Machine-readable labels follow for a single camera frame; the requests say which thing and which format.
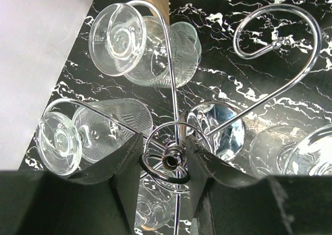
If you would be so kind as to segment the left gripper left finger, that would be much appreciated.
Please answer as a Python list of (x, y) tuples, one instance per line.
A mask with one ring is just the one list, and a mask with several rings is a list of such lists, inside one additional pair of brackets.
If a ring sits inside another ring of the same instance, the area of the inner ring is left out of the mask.
[(1, 234), (133, 234), (143, 136), (68, 178), (1, 172)]

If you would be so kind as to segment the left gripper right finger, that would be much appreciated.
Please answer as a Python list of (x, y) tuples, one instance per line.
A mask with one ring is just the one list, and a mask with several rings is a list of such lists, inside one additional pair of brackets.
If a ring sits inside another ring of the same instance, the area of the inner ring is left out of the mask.
[(199, 234), (331, 234), (331, 177), (247, 175), (186, 138)]

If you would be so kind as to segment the clear wine glass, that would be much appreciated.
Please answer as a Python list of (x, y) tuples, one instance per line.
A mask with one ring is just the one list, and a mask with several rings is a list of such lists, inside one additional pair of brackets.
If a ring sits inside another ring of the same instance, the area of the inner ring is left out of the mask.
[(175, 214), (176, 194), (160, 187), (150, 176), (140, 180), (135, 228), (153, 231), (167, 224)]
[(331, 124), (311, 133), (286, 125), (267, 128), (251, 142), (249, 161), (257, 178), (331, 176)]

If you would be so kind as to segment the ribbed glass goblet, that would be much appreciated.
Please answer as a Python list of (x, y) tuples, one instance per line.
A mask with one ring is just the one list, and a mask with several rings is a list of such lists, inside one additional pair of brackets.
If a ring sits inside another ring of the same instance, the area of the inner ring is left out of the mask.
[[(91, 102), (90, 106), (130, 128), (150, 135), (153, 119), (139, 100), (124, 98)], [(72, 118), (60, 112), (45, 114), (36, 129), (36, 147), (44, 165), (53, 173), (74, 173), (81, 159), (96, 163), (120, 148), (134, 133), (85, 107)]]

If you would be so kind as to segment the chrome wine glass rack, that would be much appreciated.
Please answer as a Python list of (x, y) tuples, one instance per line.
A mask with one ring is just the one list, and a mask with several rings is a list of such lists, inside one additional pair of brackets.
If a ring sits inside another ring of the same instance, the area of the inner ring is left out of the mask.
[[(154, 8), (153, 4), (141, 0), (130, 1), (126, 4), (133, 6), (136, 9), (137, 6), (146, 6), (150, 9)], [(186, 184), (189, 181), (189, 172), (187, 168), (186, 138), (190, 135), (194, 136), (200, 143), (200, 145), (202, 145), (207, 151), (227, 163), (232, 159), (232, 157), (226, 155), (227, 146), (225, 140), (221, 137), (221, 134), (225, 131), (226, 128), (230, 128), (232, 136), (236, 136), (237, 131), (235, 129), (237, 127), (244, 126), (242, 118), (243, 116), (247, 115), (251, 111), (251, 109), (247, 108), (242, 112), (235, 113), (233, 116), (226, 117), (225, 113), (221, 110), (223, 104), (217, 102), (204, 102), (190, 110), (190, 112), (186, 115), (185, 120), (181, 120), (178, 112), (178, 101), (176, 95), (176, 89), (178, 87), (176, 86), (174, 75), (170, 33), (167, 28), (168, 25), (161, 16), (160, 12), (156, 11), (154, 16), (158, 17), (161, 21), (166, 41), (169, 72), (171, 76), (170, 89), (173, 93), (172, 98), (174, 121), (172, 122), (172, 125), (174, 126), (176, 132), (175, 142), (164, 150), (164, 154), (162, 156), (155, 155), (154, 158), (160, 160), (161, 165), (166, 170), (178, 171), (179, 176), (177, 178), (170, 177), (160, 172), (156, 168), (151, 167), (148, 164), (148, 159), (150, 158), (150, 154), (148, 152), (144, 152), (143, 155), (140, 157), (140, 164), (146, 174), (152, 177), (156, 182), (164, 182), (167, 185), (173, 184), (178, 186)], [(45, 110), (43, 116), (49, 112), (54, 112), (53, 107), (61, 102), (62, 100), (58, 99), (52, 104), (50, 104)], [(109, 117), (105, 113), (90, 106), (90, 103), (85, 104), (82, 102), (77, 102), (77, 106), (78, 108), (82, 106), (89, 110), (92, 110), (100, 116), (115, 122), (116, 124), (128, 129), (133, 133), (138, 132), (130, 128), (126, 124), (112, 117)], [(157, 128), (153, 127), (150, 135), (145, 135), (146, 144), (150, 144), (152, 142), (152, 137), (156, 132)]]

